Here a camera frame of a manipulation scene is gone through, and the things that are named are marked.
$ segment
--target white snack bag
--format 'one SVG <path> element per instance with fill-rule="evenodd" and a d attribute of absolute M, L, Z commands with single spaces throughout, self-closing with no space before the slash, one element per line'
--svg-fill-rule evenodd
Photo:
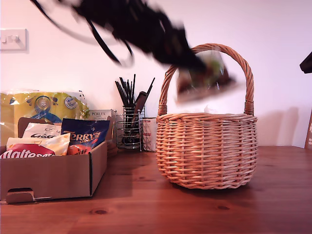
<path fill-rule="evenodd" d="M 61 126 L 48 123 L 29 123 L 25 129 L 23 138 L 36 137 L 40 139 L 51 139 L 60 135 Z"/>
<path fill-rule="evenodd" d="M 6 143 L 6 152 L 0 158 L 65 156 L 69 141 L 70 133 L 50 139 L 10 137 Z"/>

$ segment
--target light switch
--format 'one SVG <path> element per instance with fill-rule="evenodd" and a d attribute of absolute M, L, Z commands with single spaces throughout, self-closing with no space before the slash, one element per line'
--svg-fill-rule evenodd
<path fill-rule="evenodd" d="M 26 51 L 26 29 L 1 29 L 1 51 Z"/>
<path fill-rule="evenodd" d="M 6 36 L 5 35 L 1 36 L 1 43 L 6 43 Z"/>

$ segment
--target terry's chocolate bag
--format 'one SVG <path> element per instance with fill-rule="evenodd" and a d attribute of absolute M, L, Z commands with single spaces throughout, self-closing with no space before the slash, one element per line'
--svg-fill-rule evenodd
<path fill-rule="evenodd" d="M 67 153 L 70 133 L 50 139 L 9 138 L 6 152 L 0 158 L 27 158 L 64 156 Z"/>
<path fill-rule="evenodd" d="M 60 135 L 60 126 L 48 123 L 29 123 L 25 129 L 23 138 L 36 137 L 40 139 L 50 139 Z"/>
<path fill-rule="evenodd" d="M 109 129 L 109 120 L 80 120 L 64 118 L 61 134 L 70 133 L 67 154 L 81 155 L 100 145 Z"/>

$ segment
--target yellow package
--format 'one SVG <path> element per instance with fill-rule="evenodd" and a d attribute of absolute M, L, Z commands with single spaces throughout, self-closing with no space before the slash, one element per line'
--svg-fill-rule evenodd
<path fill-rule="evenodd" d="M 85 119 L 88 114 L 87 105 L 68 93 L 1 93 L 1 141 L 17 137 L 17 124 L 21 117 L 44 119 L 58 125 L 63 118 Z"/>

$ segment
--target snack bag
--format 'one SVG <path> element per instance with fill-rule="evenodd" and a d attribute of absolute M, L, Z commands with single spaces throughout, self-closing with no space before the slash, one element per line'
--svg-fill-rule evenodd
<path fill-rule="evenodd" d="M 218 51 L 205 52 L 201 57 L 206 64 L 205 72 L 179 69 L 177 78 L 177 102 L 205 98 L 232 88 L 235 80 L 229 77 Z"/>
<path fill-rule="evenodd" d="M 60 135 L 60 126 L 44 123 L 29 123 L 25 129 L 23 138 L 36 137 L 50 139 Z"/>
<path fill-rule="evenodd" d="M 64 118 L 61 134 L 70 133 L 68 155 L 86 154 L 106 138 L 109 120 L 80 120 Z"/>
<path fill-rule="evenodd" d="M 0 158 L 28 158 L 64 156 L 67 153 L 70 133 L 51 139 L 9 138 L 6 152 Z"/>

